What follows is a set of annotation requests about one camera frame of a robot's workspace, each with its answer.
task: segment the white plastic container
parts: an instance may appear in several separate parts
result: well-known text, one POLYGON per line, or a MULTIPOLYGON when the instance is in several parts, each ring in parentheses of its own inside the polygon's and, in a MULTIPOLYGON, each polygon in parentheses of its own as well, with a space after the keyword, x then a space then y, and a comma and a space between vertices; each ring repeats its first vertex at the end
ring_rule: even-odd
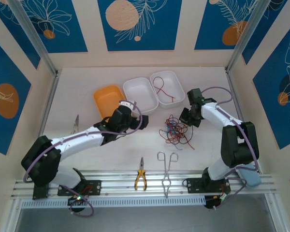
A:
POLYGON ((180 105, 186 97, 185 92, 180 85, 176 74, 172 71, 162 71, 152 74, 150 76, 150 83, 159 101, 159 106, 163 109, 168 109, 180 105), (165 93, 172 96, 173 98, 166 95, 163 91, 159 91, 159 88, 161 87, 165 93))
POLYGON ((150 115, 155 112, 159 103, 148 79, 139 77, 126 81, 123 89, 127 100, 136 101, 142 114, 150 115))

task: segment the beige wall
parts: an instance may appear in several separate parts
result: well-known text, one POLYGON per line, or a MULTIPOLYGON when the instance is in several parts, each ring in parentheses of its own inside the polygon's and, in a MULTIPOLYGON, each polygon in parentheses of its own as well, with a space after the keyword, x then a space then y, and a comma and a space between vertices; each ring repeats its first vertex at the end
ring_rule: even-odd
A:
POLYGON ((194 51, 207 1, 182 0, 174 51, 108 52, 97 0, 72 0, 88 53, 57 53, 50 54, 50 57, 59 69, 110 66, 226 66, 233 50, 194 51))
POLYGON ((0 154, 0 224, 15 180, 24 173, 20 162, 37 137, 52 76, 43 63, 36 70, 0 20, 0 46, 31 82, 8 155, 0 154))
POLYGON ((260 160, 266 173, 276 178, 278 191, 290 218, 290 145, 279 150, 252 79, 290 29, 290 0, 282 9, 256 53, 246 66, 240 58, 232 70, 235 90, 245 120, 257 130, 260 160))

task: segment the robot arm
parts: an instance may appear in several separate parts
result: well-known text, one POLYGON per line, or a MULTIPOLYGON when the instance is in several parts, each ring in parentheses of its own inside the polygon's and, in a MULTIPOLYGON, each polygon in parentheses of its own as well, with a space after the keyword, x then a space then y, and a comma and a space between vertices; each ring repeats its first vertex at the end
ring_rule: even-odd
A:
POLYGON ((45 135, 39 137, 23 158, 22 166, 26 171, 29 169, 29 176, 38 187, 55 183, 80 192, 86 187, 85 178, 77 169, 61 166, 60 162, 82 150, 115 141, 118 135, 130 134, 125 133, 129 128, 144 129, 148 125, 148 116, 143 115, 138 121, 131 115, 133 106, 122 101, 111 117, 77 134, 52 140, 45 135))
POLYGON ((256 158, 259 158, 256 130, 251 122, 242 122, 232 117, 214 99, 205 99, 199 88, 189 91, 188 99, 191 109, 184 108, 179 118, 181 122, 199 127, 201 120, 207 119, 222 133, 221 158, 207 169, 211 180, 223 179, 234 167, 254 161, 247 142, 239 142, 244 137, 236 124, 243 129, 256 158))

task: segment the tangled wire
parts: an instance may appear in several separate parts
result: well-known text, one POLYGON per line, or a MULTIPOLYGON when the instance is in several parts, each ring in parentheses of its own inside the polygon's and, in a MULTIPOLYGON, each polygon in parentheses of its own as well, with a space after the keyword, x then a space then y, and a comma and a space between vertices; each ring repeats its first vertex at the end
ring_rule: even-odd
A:
POLYGON ((159 135, 165 140, 167 144, 173 144, 177 149, 177 144, 188 144, 193 150, 194 148, 190 145, 190 140, 193 137, 193 127, 190 139, 187 139, 185 133, 188 131, 188 126, 180 123, 178 118, 170 115, 170 117, 165 121, 167 130, 159 130, 159 135), (161 132, 166 133, 166 138, 161 134, 161 132))

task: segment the yellow-handled pliers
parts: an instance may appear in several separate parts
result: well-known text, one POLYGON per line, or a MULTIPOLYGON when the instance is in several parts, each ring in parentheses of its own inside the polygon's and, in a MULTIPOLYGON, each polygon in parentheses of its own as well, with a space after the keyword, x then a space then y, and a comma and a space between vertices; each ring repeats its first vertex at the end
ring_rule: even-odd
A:
POLYGON ((137 190, 137 183, 139 182, 140 177, 143 177, 144 181, 144 190, 147 188, 147 182, 146 182, 146 177, 145 177, 145 170, 144 170, 144 160, 143 157, 141 158, 140 162, 140 169, 137 171, 138 175, 136 177, 135 183, 134 183, 134 189, 137 190))

